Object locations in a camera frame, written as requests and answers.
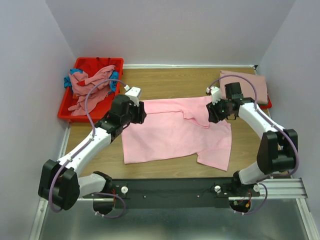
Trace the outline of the light pink t shirt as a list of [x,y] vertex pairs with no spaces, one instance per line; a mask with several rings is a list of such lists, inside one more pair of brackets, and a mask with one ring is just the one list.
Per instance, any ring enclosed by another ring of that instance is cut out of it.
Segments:
[[143,124],[122,132],[125,164],[197,155],[202,165],[227,171],[232,129],[225,120],[209,122],[209,96],[144,101]]

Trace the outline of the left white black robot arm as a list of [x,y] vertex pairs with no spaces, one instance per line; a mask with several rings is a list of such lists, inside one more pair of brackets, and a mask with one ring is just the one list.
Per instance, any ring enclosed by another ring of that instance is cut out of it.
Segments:
[[78,200],[96,193],[110,194],[111,178],[101,172],[81,177],[86,165],[109,146],[130,124],[142,124],[146,118],[144,103],[137,88],[117,95],[110,110],[94,124],[89,135],[57,161],[47,160],[41,171],[38,195],[47,200],[53,211],[69,210]]

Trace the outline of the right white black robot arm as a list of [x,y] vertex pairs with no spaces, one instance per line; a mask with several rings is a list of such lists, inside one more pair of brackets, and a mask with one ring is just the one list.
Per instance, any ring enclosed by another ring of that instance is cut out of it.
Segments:
[[223,98],[220,88],[214,85],[206,89],[211,96],[206,105],[209,122],[216,124],[233,115],[245,121],[260,139],[256,161],[233,174],[230,191],[241,196],[267,178],[295,173],[300,164],[297,132],[274,122],[259,108],[256,99],[244,97],[240,83],[225,85],[225,93]]

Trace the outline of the folded dusty pink shirt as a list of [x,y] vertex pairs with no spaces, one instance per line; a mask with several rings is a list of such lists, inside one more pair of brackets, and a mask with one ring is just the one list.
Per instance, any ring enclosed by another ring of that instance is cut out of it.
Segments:
[[[241,73],[241,72],[233,72],[233,71],[227,71],[227,70],[220,71],[220,77],[228,76],[228,75],[237,75],[249,80],[253,84],[256,90],[257,102],[266,102],[268,100],[267,84],[264,76]],[[252,98],[253,100],[255,99],[255,93],[254,93],[253,87],[244,79],[236,76],[224,77],[219,81],[220,90],[221,90],[223,99],[227,98],[225,85],[230,83],[236,83],[236,82],[240,83],[241,91],[245,98]]]

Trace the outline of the blue crumpled shirt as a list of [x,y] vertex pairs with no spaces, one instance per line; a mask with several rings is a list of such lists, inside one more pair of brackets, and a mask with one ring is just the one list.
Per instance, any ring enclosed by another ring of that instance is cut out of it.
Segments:
[[[81,69],[78,69],[78,68],[71,68],[69,70],[69,73],[72,75],[74,73],[83,73],[83,71]],[[118,80],[119,79],[119,73],[117,71],[113,71],[111,76],[110,76],[110,79],[114,79],[114,80]],[[113,93],[116,91],[117,89],[117,82],[116,81],[112,81],[110,84],[110,92]],[[71,83],[71,80],[70,80],[70,77],[69,76],[66,76],[64,78],[64,88],[67,88],[67,87],[70,87],[72,88],[72,83]]]

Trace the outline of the folded red shirt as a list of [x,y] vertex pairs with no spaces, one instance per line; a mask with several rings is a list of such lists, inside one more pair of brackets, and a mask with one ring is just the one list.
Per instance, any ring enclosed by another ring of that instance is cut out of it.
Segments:
[[272,101],[271,101],[269,95],[267,96],[267,103],[266,104],[262,104],[262,103],[259,104],[259,107],[261,109],[271,109],[272,106],[273,106],[273,104],[272,104]]

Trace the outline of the crumpled dusty pink shirt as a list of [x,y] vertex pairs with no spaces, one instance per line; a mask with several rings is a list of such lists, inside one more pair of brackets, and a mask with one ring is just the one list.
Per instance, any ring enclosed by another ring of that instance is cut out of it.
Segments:
[[75,105],[68,108],[72,116],[85,116],[95,109],[97,104],[111,94],[110,79],[115,65],[108,65],[100,69],[95,75],[89,77],[86,72],[69,74],[73,94],[78,97]]

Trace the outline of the red shirt in bin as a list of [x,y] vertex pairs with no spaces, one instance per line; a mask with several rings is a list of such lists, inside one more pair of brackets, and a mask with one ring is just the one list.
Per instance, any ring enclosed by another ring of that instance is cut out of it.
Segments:
[[100,69],[111,64],[110,58],[82,57],[78,58],[74,67],[86,72],[89,77],[94,76]]

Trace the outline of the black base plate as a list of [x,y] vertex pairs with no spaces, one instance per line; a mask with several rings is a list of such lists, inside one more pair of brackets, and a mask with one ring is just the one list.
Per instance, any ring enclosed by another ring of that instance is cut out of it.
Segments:
[[233,177],[113,179],[108,195],[95,195],[93,209],[104,215],[123,209],[229,208],[248,212],[246,204],[260,196],[256,184],[242,185]]

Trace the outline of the aluminium rail frame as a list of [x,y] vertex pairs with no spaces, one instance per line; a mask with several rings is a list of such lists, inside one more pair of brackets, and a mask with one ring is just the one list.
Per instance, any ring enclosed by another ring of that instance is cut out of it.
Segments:
[[[126,92],[124,87],[128,85],[131,88],[141,88],[139,100],[142,102],[159,99],[211,98],[206,94],[206,89],[211,85],[219,88],[220,71],[219,67],[208,66],[177,68],[174,71],[155,68],[122,70],[122,77],[118,80],[118,83],[121,84],[118,95],[124,95]],[[87,116],[87,119],[90,123],[90,126],[87,127],[87,134],[78,141],[76,146],[89,135],[94,124],[100,120],[93,121],[90,115]],[[114,179],[233,177],[235,172],[249,167],[256,161],[261,140],[255,131],[239,117],[236,120],[228,117],[222,121],[230,124],[232,138],[226,171],[198,163],[196,154],[125,164],[122,133],[134,124],[131,123],[85,166],[80,177],[97,172],[109,176],[111,182]],[[57,240],[79,240],[81,238],[88,240],[122,240],[124,238],[154,240],[164,237],[167,228],[181,233],[184,240],[319,239],[319,231],[313,222],[307,222],[305,219],[295,221],[295,215],[299,213],[299,210],[307,207],[306,199],[309,197],[301,179],[271,176],[256,185],[260,195],[250,198],[245,205],[248,208],[247,212],[238,211],[232,206],[228,208],[124,208],[119,214],[108,215],[93,209],[96,195],[112,197],[111,193],[107,194],[103,189],[101,192],[78,198],[68,210],[59,212],[53,210],[54,220],[50,220],[45,229],[48,230],[49,237]]]

